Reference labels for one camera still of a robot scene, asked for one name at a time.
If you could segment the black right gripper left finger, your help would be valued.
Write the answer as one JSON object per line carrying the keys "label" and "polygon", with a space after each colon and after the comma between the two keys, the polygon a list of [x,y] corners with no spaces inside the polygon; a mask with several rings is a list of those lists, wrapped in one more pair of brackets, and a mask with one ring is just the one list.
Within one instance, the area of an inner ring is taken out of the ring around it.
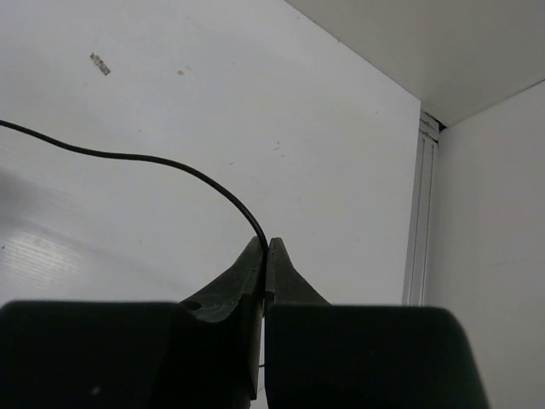
{"label": "black right gripper left finger", "polygon": [[233,400],[257,396],[266,260],[254,237],[230,268],[180,302],[192,317],[183,326],[191,344],[182,355]]}

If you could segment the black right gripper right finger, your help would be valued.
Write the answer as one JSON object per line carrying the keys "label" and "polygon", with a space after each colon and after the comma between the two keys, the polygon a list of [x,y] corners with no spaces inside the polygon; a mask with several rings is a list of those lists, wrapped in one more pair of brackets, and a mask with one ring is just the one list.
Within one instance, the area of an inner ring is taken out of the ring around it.
{"label": "black right gripper right finger", "polygon": [[271,239],[265,272],[265,304],[297,303],[329,305],[329,303],[295,269],[281,238]]}

